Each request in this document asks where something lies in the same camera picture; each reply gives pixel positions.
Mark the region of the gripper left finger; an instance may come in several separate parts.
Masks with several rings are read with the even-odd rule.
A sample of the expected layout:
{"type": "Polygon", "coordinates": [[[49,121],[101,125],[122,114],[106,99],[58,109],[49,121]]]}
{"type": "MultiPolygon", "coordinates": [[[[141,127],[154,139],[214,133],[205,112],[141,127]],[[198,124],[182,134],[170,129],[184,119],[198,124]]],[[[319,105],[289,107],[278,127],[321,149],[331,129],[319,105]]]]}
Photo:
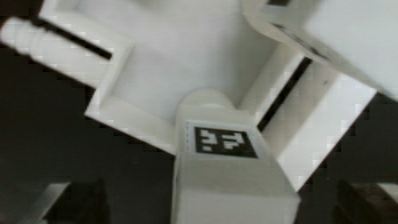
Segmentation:
{"type": "Polygon", "coordinates": [[[106,224],[102,182],[51,183],[17,224],[106,224]]]}

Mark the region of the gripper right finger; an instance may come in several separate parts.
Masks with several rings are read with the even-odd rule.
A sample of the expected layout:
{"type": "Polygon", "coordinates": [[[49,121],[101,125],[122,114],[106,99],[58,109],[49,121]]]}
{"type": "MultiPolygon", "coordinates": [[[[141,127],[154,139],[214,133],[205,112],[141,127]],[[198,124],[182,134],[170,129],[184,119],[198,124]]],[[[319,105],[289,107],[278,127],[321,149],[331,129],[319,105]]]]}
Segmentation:
{"type": "Polygon", "coordinates": [[[398,184],[337,183],[331,224],[398,224],[398,184]]]}

